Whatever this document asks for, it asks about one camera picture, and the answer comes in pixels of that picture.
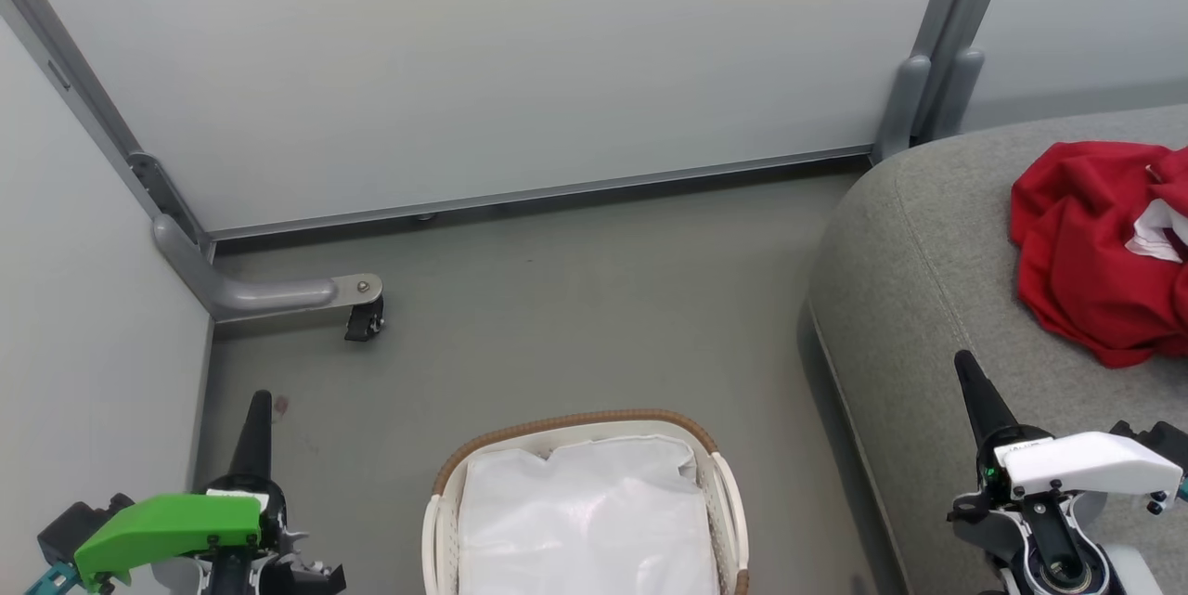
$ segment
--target white cloth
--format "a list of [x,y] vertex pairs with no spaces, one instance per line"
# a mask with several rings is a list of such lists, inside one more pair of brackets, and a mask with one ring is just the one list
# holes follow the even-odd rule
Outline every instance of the white cloth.
[[1140,257],[1162,258],[1164,261],[1182,264],[1182,258],[1168,240],[1168,228],[1181,242],[1188,242],[1188,217],[1173,210],[1162,197],[1155,198],[1135,220],[1135,236],[1126,243],[1126,248]]
[[600,439],[472,458],[459,507],[461,595],[716,595],[689,445]]

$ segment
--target white wall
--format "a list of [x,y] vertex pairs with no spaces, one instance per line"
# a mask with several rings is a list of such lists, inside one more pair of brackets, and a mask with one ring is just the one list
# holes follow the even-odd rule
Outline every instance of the white wall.
[[0,591],[21,593],[72,502],[188,488],[209,319],[2,19],[0,78]]
[[928,0],[50,0],[208,230],[872,143]]
[[965,129],[1188,103],[1188,0],[992,0]]

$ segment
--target gray fabric upholstery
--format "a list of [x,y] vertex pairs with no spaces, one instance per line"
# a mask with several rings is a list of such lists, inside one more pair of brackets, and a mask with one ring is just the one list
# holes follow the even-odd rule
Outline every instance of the gray fabric upholstery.
[[[1095,114],[959,135],[870,171],[836,210],[809,303],[914,593],[997,585],[944,514],[975,487],[955,350],[973,350],[1023,422],[1053,433],[1188,428],[1188,362],[1107,371],[1040,329],[1016,299],[1010,188],[1051,143],[1188,144],[1188,106]],[[1111,500],[1091,528],[1143,552],[1164,593],[1188,593],[1188,505],[1154,518]]]

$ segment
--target robotic arm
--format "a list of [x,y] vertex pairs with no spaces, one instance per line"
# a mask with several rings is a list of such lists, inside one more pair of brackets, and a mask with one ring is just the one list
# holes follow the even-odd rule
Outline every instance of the robotic arm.
[[336,595],[341,566],[307,565],[271,480],[272,395],[255,392],[228,474],[194,494],[139,504],[119,494],[107,509],[76,502],[39,536],[50,570],[25,593],[59,595],[82,585],[108,595],[113,580],[175,557],[194,562],[196,595]]
[[1119,422],[1108,433],[1056,438],[1019,424],[973,354],[954,363],[978,442],[978,489],[959,495],[948,520],[979,549],[1006,595],[1162,595],[1130,547],[1104,547],[1083,526],[1106,494],[1143,495],[1161,514],[1188,499],[1188,435],[1165,423],[1133,433]]

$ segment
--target basket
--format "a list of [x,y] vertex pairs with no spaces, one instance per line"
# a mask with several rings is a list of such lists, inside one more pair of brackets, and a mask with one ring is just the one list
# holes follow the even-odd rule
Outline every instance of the basket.
[[620,410],[546,418],[470,439],[437,473],[434,495],[425,508],[421,536],[425,595],[457,595],[457,512],[472,456],[523,449],[548,457],[554,449],[569,444],[649,435],[682,439],[693,449],[696,482],[706,498],[721,595],[746,595],[750,585],[746,515],[742,514],[742,500],[734,475],[707,431],[691,418],[666,410]]

